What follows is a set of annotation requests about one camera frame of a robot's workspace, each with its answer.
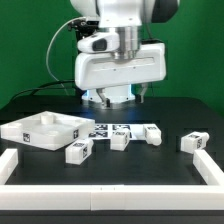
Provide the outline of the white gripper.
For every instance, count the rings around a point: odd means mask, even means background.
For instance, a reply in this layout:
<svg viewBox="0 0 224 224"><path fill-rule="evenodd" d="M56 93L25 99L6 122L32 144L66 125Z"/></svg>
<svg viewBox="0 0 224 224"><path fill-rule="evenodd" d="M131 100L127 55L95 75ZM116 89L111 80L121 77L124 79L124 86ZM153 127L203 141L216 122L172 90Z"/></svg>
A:
<svg viewBox="0 0 224 224"><path fill-rule="evenodd" d="M136 57L130 60L115 60L110 53L81 53L75 62L76 85L82 90L97 89L103 108L110 107L104 88L142 83L138 101L143 103L148 82L163 80L165 76L163 43L142 45Z"/></svg>

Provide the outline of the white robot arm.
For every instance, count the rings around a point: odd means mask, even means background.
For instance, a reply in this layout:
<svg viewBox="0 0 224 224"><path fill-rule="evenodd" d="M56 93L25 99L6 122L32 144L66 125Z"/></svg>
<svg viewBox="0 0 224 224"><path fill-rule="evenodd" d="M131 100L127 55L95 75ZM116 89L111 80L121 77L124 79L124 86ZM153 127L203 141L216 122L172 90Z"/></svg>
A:
<svg viewBox="0 0 224 224"><path fill-rule="evenodd" d="M92 32L77 43L75 83L101 108L144 100L148 84L166 76L165 45L140 39L140 28L164 23L180 0L70 0Z"/></svg>

